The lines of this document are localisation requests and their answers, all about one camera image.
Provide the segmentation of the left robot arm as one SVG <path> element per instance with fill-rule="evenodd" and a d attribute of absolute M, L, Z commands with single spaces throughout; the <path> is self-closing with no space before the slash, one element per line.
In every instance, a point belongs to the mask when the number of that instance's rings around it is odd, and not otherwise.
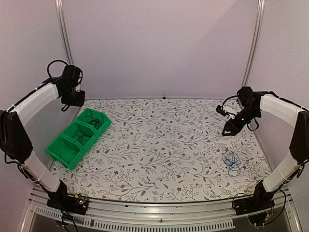
<path fill-rule="evenodd" d="M 84 103 L 85 92 L 80 89 L 82 70 L 59 59 L 50 62 L 48 67 L 60 62 L 64 69 L 59 77 L 48 73 L 48 78 L 38 87 L 0 112 L 0 148 L 5 163 L 16 164 L 27 179 L 47 193 L 51 204 L 62 211 L 77 212 L 87 208 L 87 198 L 68 193 L 66 184 L 51 174 L 37 156 L 31 141 L 51 128 L 50 123 L 43 125 L 38 116 L 52 102 L 61 100 L 62 112 L 71 106 L 81 107 Z"/>

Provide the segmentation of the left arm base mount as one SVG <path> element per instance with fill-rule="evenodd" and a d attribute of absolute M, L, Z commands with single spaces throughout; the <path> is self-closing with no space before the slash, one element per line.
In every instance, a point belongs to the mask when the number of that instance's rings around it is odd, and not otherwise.
<path fill-rule="evenodd" d="M 89 205 L 89 197 L 77 195 L 49 195 L 47 206 L 65 212 L 85 215 Z"/>

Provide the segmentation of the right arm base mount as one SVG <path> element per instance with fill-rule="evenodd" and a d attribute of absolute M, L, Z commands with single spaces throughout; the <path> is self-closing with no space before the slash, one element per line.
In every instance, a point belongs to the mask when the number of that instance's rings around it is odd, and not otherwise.
<path fill-rule="evenodd" d="M 266 225 L 273 215 L 274 206 L 275 203 L 272 199 L 257 203 L 253 196 L 244 193 L 238 193 L 232 199 L 232 208 L 236 215 L 246 215 L 249 223 L 254 227 Z"/>

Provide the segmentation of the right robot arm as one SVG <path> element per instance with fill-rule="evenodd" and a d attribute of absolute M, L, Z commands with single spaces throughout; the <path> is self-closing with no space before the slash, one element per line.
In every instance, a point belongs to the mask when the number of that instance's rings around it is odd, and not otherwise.
<path fill-rule="evenodd" d="M 228 116 L 222 136 L 236 136 L 252 130 L 257 137 L 271 173 L 258 181 L 252 196 L 235 200 L 233 207 L 244 212 L 264 210 L 273 204 L 275 193 L 295 178 L 309 159 L 309 110 L 278 96 L 272 91 L 254 91 L 241 87 L 230 99 L 236 99 L 239 110 L 227 107 L 227 101 L 216 111 Z"/>

